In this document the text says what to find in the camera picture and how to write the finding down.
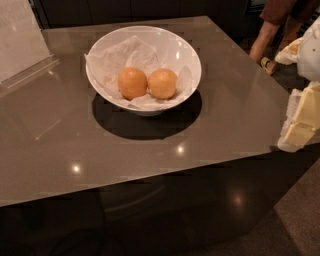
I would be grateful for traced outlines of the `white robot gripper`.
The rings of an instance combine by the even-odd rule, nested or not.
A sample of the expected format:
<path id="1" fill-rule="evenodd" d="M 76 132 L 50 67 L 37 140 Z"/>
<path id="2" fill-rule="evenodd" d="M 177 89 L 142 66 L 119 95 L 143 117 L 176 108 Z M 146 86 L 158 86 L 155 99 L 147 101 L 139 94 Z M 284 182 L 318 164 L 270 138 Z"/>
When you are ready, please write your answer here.
<path id="1" fill-rule="evenodd" d="M 286 121 L 277 142 L 279 149 L 296 152 L 320 129 L 320 17 L 300 37 L 275 57 L 283 65 L 297 64 L 298 74 L 310 82 L 303 90 L 293 89 L 289 96 Z"/>

